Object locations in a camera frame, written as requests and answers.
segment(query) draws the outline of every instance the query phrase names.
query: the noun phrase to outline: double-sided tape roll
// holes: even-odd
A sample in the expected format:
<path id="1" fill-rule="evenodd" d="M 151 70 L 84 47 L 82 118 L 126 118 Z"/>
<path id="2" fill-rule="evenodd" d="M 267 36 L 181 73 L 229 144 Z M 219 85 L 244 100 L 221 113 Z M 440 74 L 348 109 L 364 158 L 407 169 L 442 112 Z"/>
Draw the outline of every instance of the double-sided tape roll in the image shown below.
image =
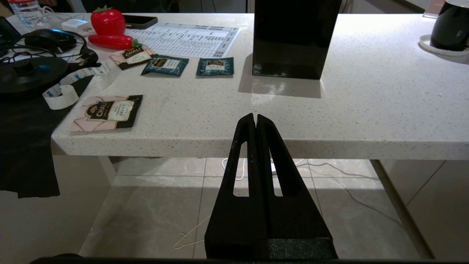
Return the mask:
<path id="1" fill-rule="evenodd" d="M 93 79 L 97 79 L 94 83 L 100 90 L 104 90 L 111 85 L 117 75 L 116 71 L 118 68 L 115 66 L 115 63 L 110 60 L 100 63 L 100 67 L 84 68 L 74 71 L 60 80 L 58 84 L 47 89 L 42 96 L 49 108 L 59 110 L 76 103 L 76 101 L 78 101 L 78 95 L 71 84 L 84 77 L 94 75 L 95 77 Z"/>

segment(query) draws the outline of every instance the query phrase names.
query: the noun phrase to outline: printed table chart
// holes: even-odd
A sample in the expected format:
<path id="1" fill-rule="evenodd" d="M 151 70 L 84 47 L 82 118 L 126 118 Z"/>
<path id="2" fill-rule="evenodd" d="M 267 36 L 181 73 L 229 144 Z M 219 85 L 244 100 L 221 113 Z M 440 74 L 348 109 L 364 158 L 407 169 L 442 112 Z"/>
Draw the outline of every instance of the printed table chart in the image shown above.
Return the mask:
<path id="1" fill-rule="evenodd" d="M 225 57 L 240 28 L 156 23 L 148 29 L 127 29 L 129 35 L 158 54 L 203 58 Z"/>

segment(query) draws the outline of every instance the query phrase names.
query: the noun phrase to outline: black mouse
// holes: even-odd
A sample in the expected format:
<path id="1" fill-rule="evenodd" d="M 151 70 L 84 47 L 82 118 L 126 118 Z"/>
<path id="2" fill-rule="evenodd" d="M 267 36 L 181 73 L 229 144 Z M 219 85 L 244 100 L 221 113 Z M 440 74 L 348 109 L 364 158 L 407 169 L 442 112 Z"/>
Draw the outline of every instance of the black mouse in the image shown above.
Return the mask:
<path id="1" fill-rule="evenodd" d="M 58 29 L 38 29 L 24 37 L 24 44 L 63 53 L 76 45 L 76 37 Z"/>

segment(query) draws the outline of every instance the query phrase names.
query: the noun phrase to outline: white charger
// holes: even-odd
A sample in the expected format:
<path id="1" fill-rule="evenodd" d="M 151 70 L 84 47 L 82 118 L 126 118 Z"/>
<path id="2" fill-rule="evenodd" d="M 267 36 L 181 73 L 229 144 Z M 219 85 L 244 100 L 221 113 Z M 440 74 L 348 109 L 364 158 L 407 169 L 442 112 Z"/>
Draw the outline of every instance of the white charger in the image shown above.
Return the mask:
<path id="1" fill-rule="evenodd" d="M 62 29 L 65 31 L 75 32 L 82 36 L 88 36 L 95 33 L 91 22 L 80 20 L 80 19 L 70 19 L 62 23 Z"/>

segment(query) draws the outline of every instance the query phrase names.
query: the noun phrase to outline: smartphone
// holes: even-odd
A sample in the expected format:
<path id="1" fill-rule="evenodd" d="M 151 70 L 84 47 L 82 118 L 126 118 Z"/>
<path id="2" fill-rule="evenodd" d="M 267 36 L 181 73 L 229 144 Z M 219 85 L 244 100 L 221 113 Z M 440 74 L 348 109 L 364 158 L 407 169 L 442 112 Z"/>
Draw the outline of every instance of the smartphone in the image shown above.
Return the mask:
<path id="1" fill-rule="evenodd" d="M 130 16 L 124 15 L 126 28 L 146 29 L 158 22 L 154 16 Z"/>

